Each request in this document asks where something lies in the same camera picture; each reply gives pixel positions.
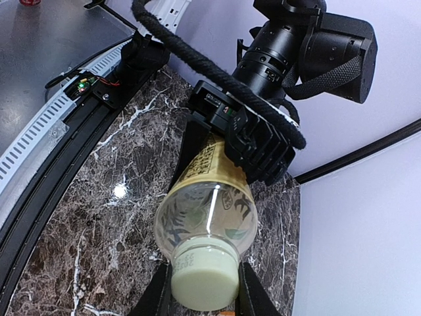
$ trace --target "white bottle cap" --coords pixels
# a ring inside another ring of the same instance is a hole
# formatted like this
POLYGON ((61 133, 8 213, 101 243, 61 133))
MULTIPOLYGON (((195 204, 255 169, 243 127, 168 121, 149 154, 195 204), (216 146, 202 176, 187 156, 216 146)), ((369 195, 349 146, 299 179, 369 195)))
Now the white bottle cap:
POLYGON ((176 249, 172 262, 172 295, 185 307, 216 311, 237 298, 239 255, 229 243, 192 238, 176 249))

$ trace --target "black trim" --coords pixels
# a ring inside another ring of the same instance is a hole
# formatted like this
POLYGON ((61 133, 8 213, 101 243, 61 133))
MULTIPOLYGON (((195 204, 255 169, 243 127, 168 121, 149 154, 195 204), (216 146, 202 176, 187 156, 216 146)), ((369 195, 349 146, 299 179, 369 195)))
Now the black trim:
POLYGON ((300 184, 304 184, 310 181, 313 181, 321 176, 325 176, 331 172, 336 170, 342 169, 352 163, 356 163, 357 161, 364 159, 368 156, 371 156, 387 147, 395 145, 400 141, 418 133, 421 131, 421 118, 416 120, 415 122, 406 125, 405 127, 393 132, 386 137, 383 137, 363 148, 360 148, 348 155, 345 155, 339 159, 336 159, 330 163, 327 163, 321 167, 318 167, 314 170, 306 172, 300 176, 297 176, 295 179, 300 184))
POLYGON ((132 24, 129 20, 126 20, 123 16, 119 15, 116 11, 112 10, 108 5, 103 3, 99 6, 106 10, 109 14, 113 15, 115 18, 119 19, 123 24, 127 25, 129 28, 132 28, 135 31, 137 30, 136 25, 132 24))
MULTIPOLYGON (((154 72, 146 70, 143 80, 126 93, 133 96, 154 72)), ((26 263, 57 204, 125 105, 114 110, 89 94, 78 100, 77 108, 64 121, 69 131, 39 168, 0 230, 0 315, 6 314, 26 263)))

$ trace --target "marble surface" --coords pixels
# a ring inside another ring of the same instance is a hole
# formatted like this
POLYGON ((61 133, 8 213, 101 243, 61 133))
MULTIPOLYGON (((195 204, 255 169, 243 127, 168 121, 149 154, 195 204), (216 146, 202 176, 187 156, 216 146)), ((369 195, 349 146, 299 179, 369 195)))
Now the marble surface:
MULTIPOLYGON (((164 68, 118 117, 47 224, 7 313, 126 315, 162 257, 153 217, 175 169, 191 87, 164 68)), ((254 184, 259 231, 244 260, 282 315, 291 315, 299 240, 299 187, 254 184)), ((178 304, 175 315, 208 315, 178 304)))

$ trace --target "bottle label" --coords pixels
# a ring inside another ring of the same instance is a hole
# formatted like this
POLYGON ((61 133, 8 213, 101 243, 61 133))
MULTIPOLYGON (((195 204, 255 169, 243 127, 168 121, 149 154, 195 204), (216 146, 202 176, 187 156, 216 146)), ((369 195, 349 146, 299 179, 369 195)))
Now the bottle label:
MULTIPOLYGON (((182 173, 168 195, 198 182, 220 182, 238 189, 253 201, 246 175, 241 167, 236 167, 224 152, 225 142, 221 137, 211 135, 202 149, 182 173)), ((231 207, 232 199, 223 198, 225 209, 231 207)))

